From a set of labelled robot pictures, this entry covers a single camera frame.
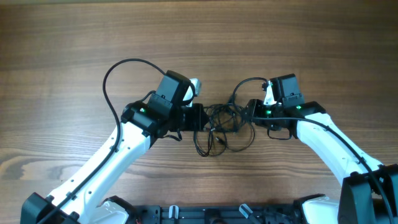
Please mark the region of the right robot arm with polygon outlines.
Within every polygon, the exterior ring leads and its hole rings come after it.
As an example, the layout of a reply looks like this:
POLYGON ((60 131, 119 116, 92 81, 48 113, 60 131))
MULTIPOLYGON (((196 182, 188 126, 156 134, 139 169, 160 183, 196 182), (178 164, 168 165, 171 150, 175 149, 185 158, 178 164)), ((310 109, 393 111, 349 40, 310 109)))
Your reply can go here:
POLYGON ((306 102, 295 74, 263 79, 263 100, 252 99, 243 118, 268 132, 287 129, 331 170, 339 200, 316 194, 295 201, 295 223, 397 223, 397 164, 385 166, 358 147, 316 101, 306 102))

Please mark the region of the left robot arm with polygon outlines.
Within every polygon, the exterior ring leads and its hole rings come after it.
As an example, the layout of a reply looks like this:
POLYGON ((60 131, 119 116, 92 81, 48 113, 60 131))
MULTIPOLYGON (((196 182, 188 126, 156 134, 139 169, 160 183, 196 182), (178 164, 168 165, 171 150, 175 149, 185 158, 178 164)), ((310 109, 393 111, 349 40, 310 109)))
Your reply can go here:
POLYGON ((139 223, 134 207, 104 195, 158 139, 181 139, 181 131, 199 131, 207 116, 194 103, 201 82, 171 70, 156 91, 128 104, 115 130, 70 179, 46 197, 33 193, 22 205, 21 223, 139 223))

